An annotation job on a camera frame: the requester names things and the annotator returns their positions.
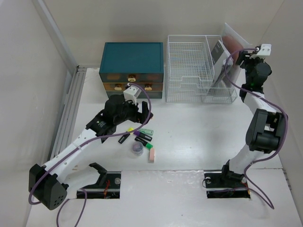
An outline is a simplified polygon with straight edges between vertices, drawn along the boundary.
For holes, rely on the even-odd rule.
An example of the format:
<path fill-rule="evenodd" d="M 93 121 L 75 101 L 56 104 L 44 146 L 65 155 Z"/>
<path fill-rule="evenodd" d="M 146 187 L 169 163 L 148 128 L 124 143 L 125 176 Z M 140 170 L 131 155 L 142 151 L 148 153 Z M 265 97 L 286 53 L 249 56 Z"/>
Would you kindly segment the clear mesh zip pouch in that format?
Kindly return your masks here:
<path fill-rule="evenodd" d="M 251 48 L 252 44 L 248 43 L 241 35 L 239 35 L 233 28 L 231 28 L 227 23 L 224 23 L 224 29 L 222 33 L 222 41 L 226 49 L 229 53 L 233 53 L 237 50 L 241 50 L 243 48 Z M 233 66 L 228 72 L 229 78 L 233 83 L 236 83 L 239 74 L 241 72 L 241 68 L 236 65 L 236 60 L 239 54 L 236 53 L 232 56 Z"/>

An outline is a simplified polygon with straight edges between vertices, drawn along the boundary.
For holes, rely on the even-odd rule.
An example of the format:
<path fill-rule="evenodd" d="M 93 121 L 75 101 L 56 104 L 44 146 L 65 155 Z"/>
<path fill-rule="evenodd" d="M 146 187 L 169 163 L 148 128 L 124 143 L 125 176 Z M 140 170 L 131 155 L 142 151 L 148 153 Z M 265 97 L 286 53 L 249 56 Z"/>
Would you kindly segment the clear round pin box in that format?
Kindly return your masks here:
<path fill-rule="evenodd" d="M 131 147 L 131 152 L 135 155 L 135 156 L 141 156 L 143 154 L 143 144 L 139 141 L 135 141 L 133 144 L 132 144 L 132 147 Z"/>

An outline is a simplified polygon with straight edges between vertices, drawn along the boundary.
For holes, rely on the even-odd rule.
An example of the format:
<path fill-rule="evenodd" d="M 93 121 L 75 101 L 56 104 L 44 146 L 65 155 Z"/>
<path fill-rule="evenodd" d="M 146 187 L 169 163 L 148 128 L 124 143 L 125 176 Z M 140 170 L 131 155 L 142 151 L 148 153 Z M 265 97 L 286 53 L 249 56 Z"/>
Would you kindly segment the Canon setup guide booklet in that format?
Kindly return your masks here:
<path fill-rule="evenodd" d="M 221 40 L 218 40 L 214 48 L 211 51 L 211 57 L 213 61 L 214 79 L 212 87 L 218 87 L 224 74 L 224 66 L 227 58 L 230 56 L 230 52 L 223 45 Z"/>

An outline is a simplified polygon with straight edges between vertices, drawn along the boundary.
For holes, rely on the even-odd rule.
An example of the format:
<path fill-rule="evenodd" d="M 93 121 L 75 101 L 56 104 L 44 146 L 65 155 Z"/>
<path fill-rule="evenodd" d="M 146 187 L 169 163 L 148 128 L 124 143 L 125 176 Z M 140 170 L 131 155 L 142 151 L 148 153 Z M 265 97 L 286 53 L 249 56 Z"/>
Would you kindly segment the teal drawer cabinet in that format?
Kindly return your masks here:
<path fill-rule="evenodd" d="M 106 42 L 99 76 L 107 96 L 121 95 L 128 83 L 135 83 L 150 98 L 161 99 L 164 81 L 163 43 Z"/>

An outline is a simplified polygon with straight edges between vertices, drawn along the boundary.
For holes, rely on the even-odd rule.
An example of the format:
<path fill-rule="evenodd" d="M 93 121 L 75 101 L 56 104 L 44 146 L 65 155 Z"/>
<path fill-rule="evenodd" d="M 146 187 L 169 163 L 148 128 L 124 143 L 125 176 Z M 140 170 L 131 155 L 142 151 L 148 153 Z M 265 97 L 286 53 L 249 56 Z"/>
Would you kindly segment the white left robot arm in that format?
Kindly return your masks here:
<path fill-rule="evenodd" d="M 150 99 L 138 106 L 134 95 L 113 95 L 84 128 L 80 135 L 63 151 L 42 166 L 35 164 L 29 170 L 28 202 L 43 204 L 54 210 L 71 194 L 72 185 L 79 190 L 89 185 L 102 187 L 107 180 L 107 170 L 96 162 L 86 167 L 87 174 L 81 176 L 78 163 L 90 151 L 107 138 L 123 136 L 116 133 L 118 125 L 131 121 L 144 126 L 153 117 Z"/>

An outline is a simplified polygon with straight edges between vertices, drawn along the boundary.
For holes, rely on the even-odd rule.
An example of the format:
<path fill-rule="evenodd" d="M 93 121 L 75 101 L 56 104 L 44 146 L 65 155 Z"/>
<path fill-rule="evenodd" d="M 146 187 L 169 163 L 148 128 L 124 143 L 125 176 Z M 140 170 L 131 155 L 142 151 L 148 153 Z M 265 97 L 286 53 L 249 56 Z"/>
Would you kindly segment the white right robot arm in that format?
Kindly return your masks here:
<path fill-rule="evenodd" d="M 271 74 L 270 66 L 264 61 L 270 55 L 264 53 L 261 46 L 237 50 L 236 65 L 245 69 L 246 82 L 239 88 L 242 102 L 254 114 L 248 127 L 244 147 L 239 153 L 223 165 L 220 172 L 214 170 L 205 173 L 208 188 L 219 190 L 244 189 L 250 179 L 247 170 L 262 162 L 263 154 L 273 158 L 281 150 L 288 130 L 288 116 L 276 104 L 266 100 L 263 83 Z"/>

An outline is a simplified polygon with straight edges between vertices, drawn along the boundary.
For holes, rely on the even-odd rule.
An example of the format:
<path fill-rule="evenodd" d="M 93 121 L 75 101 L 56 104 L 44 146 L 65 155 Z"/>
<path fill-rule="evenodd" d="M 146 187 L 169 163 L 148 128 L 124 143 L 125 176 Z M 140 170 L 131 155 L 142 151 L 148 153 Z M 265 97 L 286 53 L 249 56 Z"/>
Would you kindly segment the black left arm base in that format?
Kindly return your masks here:
<path fill-rule="evenodd" d="M 94 183 L 88 184 L 83 189 L 87 193 L 88 199 L 119 199 L 121 188 L 121 172 L 107 171 L 97 163 L 91 163 L 90 168 L 94 168 L 98 173 L 98 178 Z"/>

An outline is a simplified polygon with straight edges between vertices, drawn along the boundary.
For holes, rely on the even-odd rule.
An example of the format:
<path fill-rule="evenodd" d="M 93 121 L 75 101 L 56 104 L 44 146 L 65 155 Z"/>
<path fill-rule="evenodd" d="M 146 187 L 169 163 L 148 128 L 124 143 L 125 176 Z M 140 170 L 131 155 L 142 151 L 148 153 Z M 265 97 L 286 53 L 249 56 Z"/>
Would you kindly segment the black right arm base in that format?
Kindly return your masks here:
<path fill-rule="evenodd" d="M 206 188 L 208 199 L 250 199 L 247 182 L 222 177 L 220 170 L 204 171 L 202 185 Z"/>

